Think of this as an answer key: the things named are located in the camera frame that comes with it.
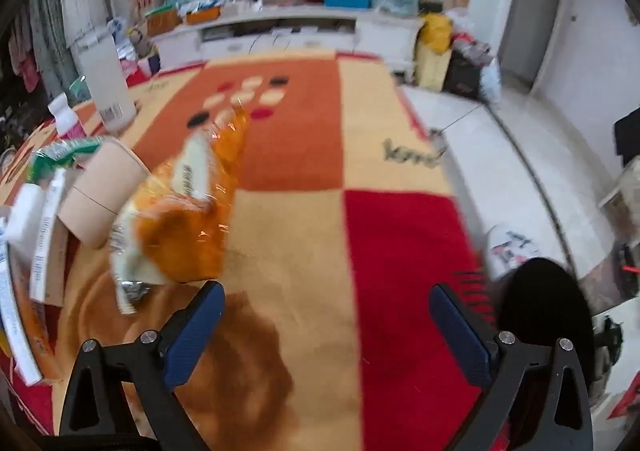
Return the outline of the orange bread wrapper bag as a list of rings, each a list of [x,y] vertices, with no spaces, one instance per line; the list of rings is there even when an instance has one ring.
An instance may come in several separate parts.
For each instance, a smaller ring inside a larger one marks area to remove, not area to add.
[[[133,315],[155,286],[219,277],[250,118],[240,104],[206,119],[181,151],[138,185],[113,223],[119,311]]]

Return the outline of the brown paper cup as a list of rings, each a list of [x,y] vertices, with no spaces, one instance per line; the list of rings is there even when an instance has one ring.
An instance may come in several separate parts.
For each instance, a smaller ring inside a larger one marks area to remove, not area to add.
[[[149,174],[130,148],[106,137],[66,194],[58,219],[82,245],[99,249],[119,211]]]

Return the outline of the white blue medicine box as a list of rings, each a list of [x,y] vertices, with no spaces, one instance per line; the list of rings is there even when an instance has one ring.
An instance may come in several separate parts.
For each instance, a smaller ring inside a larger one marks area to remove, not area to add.
[[[62,379],[47,309],[63,304],[68,234],[60,211],[68,170],[55,169],[47,188],[25,183],[1,217],[1,319],[23,382]]]

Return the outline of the green white snack bag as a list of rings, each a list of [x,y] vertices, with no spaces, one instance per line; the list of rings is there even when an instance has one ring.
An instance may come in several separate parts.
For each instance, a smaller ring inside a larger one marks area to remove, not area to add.
[[[105,138],[85,137],[53,142],[38,148],[30,156],[26,182],[39,184],[50,180],[58,168],[77,168],[96,154]]]

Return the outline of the black round trash bin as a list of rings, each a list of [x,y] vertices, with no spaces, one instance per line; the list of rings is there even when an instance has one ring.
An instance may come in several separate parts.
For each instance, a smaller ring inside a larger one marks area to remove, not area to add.
[[[524,344],[552,347],[560,338],[569,339],[585,383],[592,385],[596,345],[591,310],[578,282],[563,267],[542,257],[527,260],[503,280],[495,314],[498,329],[512,332]],[[535,434],[549,382],[544,369],[525,374],[509,415],[512,448]]]

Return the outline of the cat face round stool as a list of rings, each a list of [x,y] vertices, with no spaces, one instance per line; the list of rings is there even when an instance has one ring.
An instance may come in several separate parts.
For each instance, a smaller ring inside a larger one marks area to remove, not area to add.
[[[490,281],[501,280],[527,260],[540,255],[539,247],[530,237],[505,224],[493,226],[486,234],[484,263]]]

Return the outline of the orange red patterned blanket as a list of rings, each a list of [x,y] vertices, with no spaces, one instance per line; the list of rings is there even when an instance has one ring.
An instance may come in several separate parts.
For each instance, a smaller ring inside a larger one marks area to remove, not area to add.
[[[211,450],[441,450],[480,392],[428,312],[438,283],[478,301],[476,256],[426,130],[387,67],[333,51],[247,54],[134,90],[118,139],[151,172],[240,104],[250,118],[219,277],[224,313],[175,390]],[[1,180],[12,206],[39,128]],[[159,330],[206,281],[155,286],[119,311],[108,239],[67,230],[64,296],[47,309],[62,379],[29,386],[1,362],[18,411],[53,434],[81,345]]]

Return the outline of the small white pink bottle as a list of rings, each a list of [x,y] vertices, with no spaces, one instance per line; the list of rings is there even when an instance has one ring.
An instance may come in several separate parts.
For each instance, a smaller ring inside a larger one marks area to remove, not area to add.
[[[56,133],[61,140],[74,140],[87,137],[84,127],[78,115],[68,104],[67,96],[64,92],[58,94],[48,105],[51,113]]]

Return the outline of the white thermos bottle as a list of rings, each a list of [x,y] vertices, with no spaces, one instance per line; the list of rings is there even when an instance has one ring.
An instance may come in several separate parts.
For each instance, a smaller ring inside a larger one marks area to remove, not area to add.
[[[106,27],[86,33],[72,45],[104,129],[120,133],[136,118],[114,39]]]

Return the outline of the black shopping bag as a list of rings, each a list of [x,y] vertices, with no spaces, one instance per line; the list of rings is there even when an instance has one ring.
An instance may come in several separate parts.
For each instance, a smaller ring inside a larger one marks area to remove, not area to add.
[[[452,50],[442,90],[461,98],[478,100],[480,67],[465,59],[460,52]]]

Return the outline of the cream paper shopping bag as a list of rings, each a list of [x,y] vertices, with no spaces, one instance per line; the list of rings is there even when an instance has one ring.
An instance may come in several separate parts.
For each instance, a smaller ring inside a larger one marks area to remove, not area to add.
[[[434,92],[442,92],[451,51],[437,53],[423,42],[416,46],[416,85]]]

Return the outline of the yellow bag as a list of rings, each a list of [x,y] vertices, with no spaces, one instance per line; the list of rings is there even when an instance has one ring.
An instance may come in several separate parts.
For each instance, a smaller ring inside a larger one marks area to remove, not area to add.
[[[423,27],[419,40],[438,54],[445,53],[450,48],[452,23],[447,15],[441,13],[427,13],[422,15]]]

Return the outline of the white TV cabinet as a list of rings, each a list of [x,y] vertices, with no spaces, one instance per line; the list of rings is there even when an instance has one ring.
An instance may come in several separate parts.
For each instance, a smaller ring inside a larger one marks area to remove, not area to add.
[[[182,24],[152,39],[164,70],[232,55],[288,49],[330,49],[381,59],[410,78],[420,18],[323,6],[269,7]]]

